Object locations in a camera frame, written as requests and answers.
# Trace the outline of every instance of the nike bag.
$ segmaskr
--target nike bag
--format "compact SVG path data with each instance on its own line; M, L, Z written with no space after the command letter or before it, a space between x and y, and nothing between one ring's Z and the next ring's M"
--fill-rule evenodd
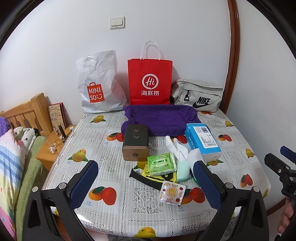
M154 41L145 43L140 59L128 60L131 105L170 103L173 62L161 60L159 49L158 59L142 59L144 48L150 42Z
M94 53L76 61L78 90L85 113L122 110L126 96L114 78L117 58L114 50Z
M215 112L222 99L223 89L215 84L178 79L172 83L171 95L175 104L189 105L197 111Z

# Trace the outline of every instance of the human hand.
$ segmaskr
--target human hand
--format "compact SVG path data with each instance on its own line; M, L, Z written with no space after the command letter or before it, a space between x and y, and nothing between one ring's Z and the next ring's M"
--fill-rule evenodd
M281 213L281 220L279 221L279 225L278 225L279 233L283 234L283 232L286 230L287 226L290 223L290 218L293 216L293 214L294 214L294 210L291 205L291 199L287 197L284 210Z

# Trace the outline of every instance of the white bag handle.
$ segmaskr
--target white bag handle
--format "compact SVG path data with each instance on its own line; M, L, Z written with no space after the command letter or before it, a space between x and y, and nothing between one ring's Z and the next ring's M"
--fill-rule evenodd
M148 44L148 43L150 43L150 42L154 42L154 41L149 40L149 41L147 41L147 42L144 44L144 47L143 47L143 49L142 49L142 53L141 53L140 60L142 59L142 54L143 54L143 59L144 59L144 48L145 48L146 44ZM154 42L154 43L156 44L156 46L157 46L157 48L158 48L158 60L160 60L160 51L159 51L159 47L158 47L158 45L157 45L156 42Z

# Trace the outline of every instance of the barcode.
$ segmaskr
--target barcode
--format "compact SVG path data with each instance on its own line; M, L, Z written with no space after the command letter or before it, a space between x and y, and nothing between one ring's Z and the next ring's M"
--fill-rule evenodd
M202 131L205 133L205 132L208 132L207 128L205 127L201 127Z

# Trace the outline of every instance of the purple plush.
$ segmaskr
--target purple plush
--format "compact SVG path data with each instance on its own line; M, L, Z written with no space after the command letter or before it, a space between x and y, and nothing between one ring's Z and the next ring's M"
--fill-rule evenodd
M11 129L8 120L0 116L0 136L4 135L9 129Z
M196 110L188 105L129 105L123 109L128 120L121 126L122 134L128 124L146 124L150 136L180 136L187 123L201 123Z

